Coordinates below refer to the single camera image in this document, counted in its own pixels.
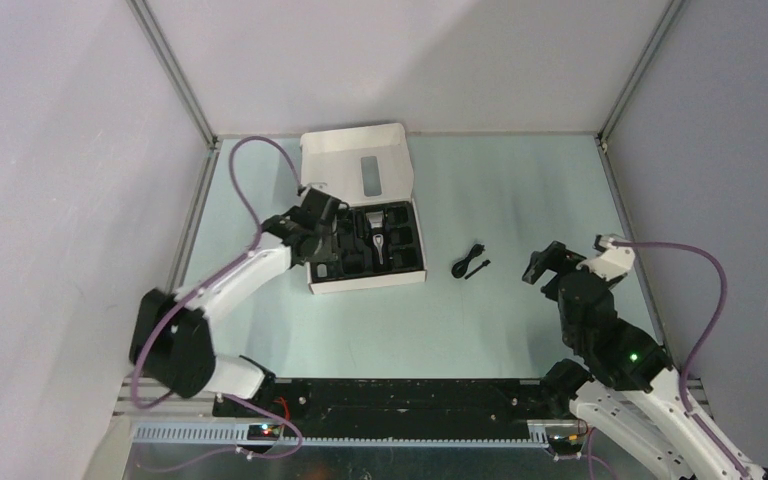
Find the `silver black hair clipper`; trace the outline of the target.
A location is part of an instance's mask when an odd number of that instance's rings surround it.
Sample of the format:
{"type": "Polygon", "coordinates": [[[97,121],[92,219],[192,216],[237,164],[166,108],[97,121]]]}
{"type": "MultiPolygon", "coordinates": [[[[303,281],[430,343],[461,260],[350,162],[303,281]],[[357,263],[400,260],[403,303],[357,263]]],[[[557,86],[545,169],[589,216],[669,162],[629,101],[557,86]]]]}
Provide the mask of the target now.
{"type": "Polygon", "coordinates": [[[377,263],[382,269],[385,269],[387,267],[387,260],[385,258],[385,214],[382,210],[368,212],[366,220],[369,226],[371,243],[376,251],[377,263]]]}

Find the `white box with black tray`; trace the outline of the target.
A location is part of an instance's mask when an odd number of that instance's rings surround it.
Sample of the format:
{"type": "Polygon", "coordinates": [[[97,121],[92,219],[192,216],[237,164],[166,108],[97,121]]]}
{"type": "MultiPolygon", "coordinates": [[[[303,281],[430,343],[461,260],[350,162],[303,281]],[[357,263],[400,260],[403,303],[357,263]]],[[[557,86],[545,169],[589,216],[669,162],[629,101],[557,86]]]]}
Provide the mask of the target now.
{"type": "Polygon", "coordinates": [[[342,201],[334,236],[336,257],[309,263],[312,293],[326,294],[422,283],[427,278],[414,198],[406,130],[387,123],[318,132],[300,138],[301,179],[342,201]],[[385,258],[377,263],[366,214],[385,214],[385,258]]]}

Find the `small black cleaning brush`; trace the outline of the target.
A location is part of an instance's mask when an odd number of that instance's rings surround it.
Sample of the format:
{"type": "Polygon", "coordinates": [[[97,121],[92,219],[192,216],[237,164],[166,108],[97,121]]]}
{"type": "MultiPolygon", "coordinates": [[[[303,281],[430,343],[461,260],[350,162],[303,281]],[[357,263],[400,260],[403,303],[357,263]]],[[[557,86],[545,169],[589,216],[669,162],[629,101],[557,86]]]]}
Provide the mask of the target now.
{"type": "Polygon", "coordinates": [[[470,271],[467,274],[465,274],[463,279],[464,280],[468,280],[468,279],[472,278],[475,274],[477,274],[479,271],[481,271],[482,269],[486,268],[490,264],[491,264],[491,260],[489,260],[489,259],[482,261],[482,263],[480,265],[478,265],[472,271],[470,271]]]}

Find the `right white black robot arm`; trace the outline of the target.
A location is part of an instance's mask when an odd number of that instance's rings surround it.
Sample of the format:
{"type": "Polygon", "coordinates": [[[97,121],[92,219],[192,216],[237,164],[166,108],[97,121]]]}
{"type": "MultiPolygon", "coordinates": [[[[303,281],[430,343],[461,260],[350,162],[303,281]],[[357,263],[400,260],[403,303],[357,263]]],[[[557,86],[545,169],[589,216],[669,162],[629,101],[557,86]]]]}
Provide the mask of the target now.
{"type": "Polygon", "coordinates": [[[586,258],[554,241],[535,251],[522,279],[556,303],[563,343],[581,358],[557,362],[542,378],[541,402],[599,431],[658,479],[768,479],[691,396],[680,370],[652,335],[622,319],[614,287],[643,242],[599,235],[586,258]]]}

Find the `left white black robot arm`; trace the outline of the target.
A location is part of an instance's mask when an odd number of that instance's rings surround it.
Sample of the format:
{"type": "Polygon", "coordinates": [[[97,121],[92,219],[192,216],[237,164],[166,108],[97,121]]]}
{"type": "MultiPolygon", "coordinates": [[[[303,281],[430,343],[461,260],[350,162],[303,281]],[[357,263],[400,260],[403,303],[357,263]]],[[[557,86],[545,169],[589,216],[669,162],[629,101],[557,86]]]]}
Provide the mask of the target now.
{"type": "Polygon", "coordinates": [[[245,356],[218,353],[213,330],[272,279],[329,255],[344,203],[312,187],[300,197],[300,204],[263,221],[253,244],[207,279],[143,296],[129,351],[133,379],[147,375],[181,398],[201,392],[235,396],[252,416],[272,411],[273,373],[245,356]]]}

